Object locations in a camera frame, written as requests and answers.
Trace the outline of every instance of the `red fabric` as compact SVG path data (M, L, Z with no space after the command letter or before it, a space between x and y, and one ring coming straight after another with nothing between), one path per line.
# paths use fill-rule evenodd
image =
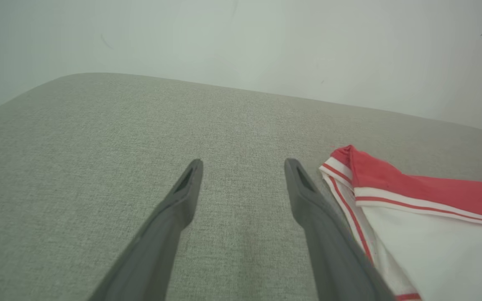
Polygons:
M353 145L339 148L331 156L351 169L353 187L383 189L482 215L482 182L404 175Z
M417 293L408 293L407 295L398 295L395 296L397 301L405 301L405 300L421 300L419 294Z

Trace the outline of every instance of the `white wall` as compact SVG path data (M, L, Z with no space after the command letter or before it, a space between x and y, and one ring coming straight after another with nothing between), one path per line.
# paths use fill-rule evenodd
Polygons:
M0 105L81 72L482 128L482 0L0 0Z

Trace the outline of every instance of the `white stripe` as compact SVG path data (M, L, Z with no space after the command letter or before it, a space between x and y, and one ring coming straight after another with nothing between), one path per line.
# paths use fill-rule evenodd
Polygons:
M362 240L360 239L360 234L358 234L358 229L356 229L356 225L354 224L354 219L352 218L351 213L347 209L346 205L343 204L343 201L341 200L340 195L337 193L329 177L323 175L323 179L325 180L325 182L327 182L328 186L331 188L331 192L334 198L342 208L342 211L345 214L345 217L347 218L347 223L349 223L349 227L351 228L351 232L352 232L352 236L354 236L354 240L356 240L356 243L360 246L362 251L365 253L366 250L364 250L364 246L362 245Z
M438 212L438 211L432 211L432 210L409 208L409 207L405 207L405 206L400 206L398 204L391 204L391 203L388 203L388 202L356 201L356 205L358 205L359 207L384 207L384 208L395 209L395 210L400 210L400 211L405 211L405 212L410 212L410 213L436 215L438 217L450 217L452 219L460 219L461 221L467 221L467 222L474 223L474 224L482 224L482 221L479 221L477 219L470 219L468 217L461 217L459 215L454 215L454 214L451 214L451 213L444 213L444 212Z
M378 189L378 188L371 188L371 187L356 187L354 188L354 194L355 196L374 196L377 198L385 198L388 200L393 200L396 202L401 202L404 204L410 204L413 206L419 206L419 207L429 207L433 209L438 209L438 210L445 210L445 211L451 211L454 213L462 214L462 215L467 215L468 217L475 217L476 219L482 219L482 215L472 213L469 211L461 210L455 207L448 206L446 204L439 204L437 202L431 202L427 200L421 200L421 199L415 199L415 198L409 198L407 196L403 196L398 193L390 192L387 190L383 189Z
M331 171L330 169L324 167L324 166L320 166L319 167L319 170L322 172L322 173L325 173L331 177L333 177L334 179L338 180L340 183L342 183L343 185L347 186L347 188L349 188L350 190L352 190L352 185L351 183L349 183L346 179L344 179L342 176L338 175L337 173Z
M325 163L352 180L352 170L336 158L330 157Z

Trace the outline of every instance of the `red stripe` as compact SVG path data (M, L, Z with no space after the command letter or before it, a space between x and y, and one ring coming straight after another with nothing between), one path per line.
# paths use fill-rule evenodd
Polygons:
M364 247L366 255L369 258L369 260L371 261L371 263L373 263L373 258L371 257L371 252L369 251L369 248L367 247L366 238L364 238L364 234L362 233L362 228L360 227L360 224L358 223L358 220L356 220L356 217L354 216L354 213L352 212L351 208L349 207L349 204L347 204L347 202L343 198L343 196L340 192L340 189L338 188L338 186L336 184L336 180L333 177L328 177L328 178L332 181L334 189L336 190L338 196L340 196L340 199L341 199L342 203L345 205L345 207L347 208L347 211L350 213L350 215L352 217L352 221L354 223L354 226L356 227L356 232L358 232L358 236L360 236L360 241L362 242L362 246Z
M379 197L377 197L377 196L357 196L357 197L356 197L356 200L357 200L357 201L379 201L379 202L386 202L386 203L396 204L396 205L399 205L399 206L408 207L408 208L413 208L413 209L421 209L421 210L429 210L429 211L435 211L435 212L442 212L442 213L447 213L447 214L458 215L459 217L466 217L466 218L468 218L468 219L476 219L476 220L478 220L478 221L482 221L482 219L479 219L478 217L469 217L469 216L464 215L464 214L455 213L455 212L447 211L447 210L440 210L440 209L436 209L436 208L414 206L414 205L411 205L411 204L401 203L401 202L397 202L397 201L394 201L394 200L389 200L389 199L386 199L386 198L379 198Z
M348 183L352 184L352 181L351 179L349 179L348 176L344 175L343 173L340 173L339 171L337 171L335 168L333 168L332 166L326 164L326 163L323 163L323 167L325 167L326 169L332 171L333 173L337 174L338 176L342 177L345 181L347 181Z
M397 301L405 301L405 300L421 300L418 293L408 293L406 295L398 295L395 296Z

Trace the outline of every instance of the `folded shirt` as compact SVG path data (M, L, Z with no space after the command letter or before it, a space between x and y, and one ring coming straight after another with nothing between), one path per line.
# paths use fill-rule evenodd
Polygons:
M319 169L397 300L482 301L482 182L404 175L353 145Z

